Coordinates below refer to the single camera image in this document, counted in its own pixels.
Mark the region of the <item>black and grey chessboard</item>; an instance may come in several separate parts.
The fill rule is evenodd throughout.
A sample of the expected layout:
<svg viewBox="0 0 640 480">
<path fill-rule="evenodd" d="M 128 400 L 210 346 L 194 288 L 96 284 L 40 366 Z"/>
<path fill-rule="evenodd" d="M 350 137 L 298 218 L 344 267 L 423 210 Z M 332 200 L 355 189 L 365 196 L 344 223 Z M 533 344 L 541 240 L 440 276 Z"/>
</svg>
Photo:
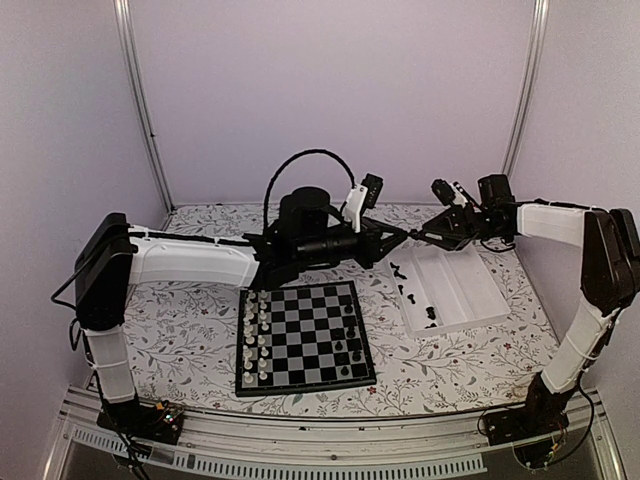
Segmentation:
<svg viewBox="0 0 640 480">
<path fill-rule="evenodd" d="M 254 305 L 246 308 L 245 298 Z M 354 312 L 344 307 L 352 304 Z M 347 328 L 356 327 L 348 338 Z M 334 340 L 332 330 L 342 328 L 345 338 Z M 336 341 L 346 350 L 336 352 Z M 359 362 L 352 360 L 362 353 Z M 340 370 L 347 366 L 348 376 Z M 265 370 L 268 378 L 258 379 Z M 246 385 L 243 373 L 254 375 Z M 374 386 L 377 376 L 355 283 L 339 281 L 290 286 L 280 290 L 240 293 L 236 346 L 235 394 L 238 397 L 302 395 L 331 390 Z"/>
</svg>

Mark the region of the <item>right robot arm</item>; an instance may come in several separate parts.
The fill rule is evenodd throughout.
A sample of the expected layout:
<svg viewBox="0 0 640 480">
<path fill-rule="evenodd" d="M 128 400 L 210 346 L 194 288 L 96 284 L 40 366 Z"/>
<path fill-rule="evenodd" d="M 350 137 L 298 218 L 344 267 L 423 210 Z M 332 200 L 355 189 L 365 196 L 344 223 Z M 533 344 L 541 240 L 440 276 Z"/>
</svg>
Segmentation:
<svg viewBox="0 0 640 480">
<path fill-rule="evenodd" d="M 411 238 L 458 251 L 473 241 L 518 236 L 544 239 L 581 252 L 581 297 L 574 319 L 549 363 L 531 381 L 517 427 L 537 436 L 563 412 L 582 375 L 608 345 L 621 313 L 639 293 L 639 235 L 633 214 L 542 199 L 518 201 L 504 174 L 478 181 L 474 199 L 458 183 L 435 180 L 432 192 L 444 211 L 411 232 Z"/>
</svg>

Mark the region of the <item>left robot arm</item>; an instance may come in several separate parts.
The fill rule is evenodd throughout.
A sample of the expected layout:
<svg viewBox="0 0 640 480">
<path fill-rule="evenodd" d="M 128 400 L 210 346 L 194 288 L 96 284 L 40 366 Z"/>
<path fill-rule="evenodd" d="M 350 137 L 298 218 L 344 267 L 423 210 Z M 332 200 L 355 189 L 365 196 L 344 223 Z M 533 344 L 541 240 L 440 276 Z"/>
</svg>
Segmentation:
<svg viewBox="0 0 640 480">
<path fill-rule="evenodd" d="M 407 238 L 369 218 L 372 188 L 341 207 L 317 187 L 284 196 L 258 232 L 237 237 L 167 232 L 107 215 L 76 260 L 69 285 L 89 364 L 111 419 L 128 434 L 148 426 L 125 337 L 130 296 L 153 286 L 234 290 L 240 299 L 235 392 L 302 394 L 376 381 L 355 288 L 301 287 L 301 275 L 352 262 L 369 269 Z"/>
</svg>

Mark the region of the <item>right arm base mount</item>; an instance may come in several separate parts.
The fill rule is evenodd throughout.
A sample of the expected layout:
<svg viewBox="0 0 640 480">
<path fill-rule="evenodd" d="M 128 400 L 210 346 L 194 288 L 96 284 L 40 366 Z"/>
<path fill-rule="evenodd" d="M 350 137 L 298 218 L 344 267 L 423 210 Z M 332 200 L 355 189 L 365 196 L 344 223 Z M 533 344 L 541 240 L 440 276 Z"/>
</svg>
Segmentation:
<svg viewBox="0 0 640 480">
<path fill-rule="evenodd" d="M 478 432 L 490 446 L 510 444 L 515 459 L 529 470 L 547 468 L 558 459 L 568 427 L 564 412 L 529 416 L 524 406 L 486 409 L 477 421 Z"/>
</svg>

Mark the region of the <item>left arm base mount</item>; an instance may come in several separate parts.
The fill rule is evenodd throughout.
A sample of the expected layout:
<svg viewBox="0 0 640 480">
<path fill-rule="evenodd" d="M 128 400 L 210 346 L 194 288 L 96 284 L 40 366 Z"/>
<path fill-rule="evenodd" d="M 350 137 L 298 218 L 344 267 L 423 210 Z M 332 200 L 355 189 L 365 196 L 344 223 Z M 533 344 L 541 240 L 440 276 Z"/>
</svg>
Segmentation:
<svg viewBox="0 0 640 480">
<path fill-rule="evenodd" d="M 177 445 L 182 433 L 185 408 L 161 400 L 145 405 L 137 396 L 121 403 L 102 402 L 97 425 L 122 435 Z"/>
</svg>

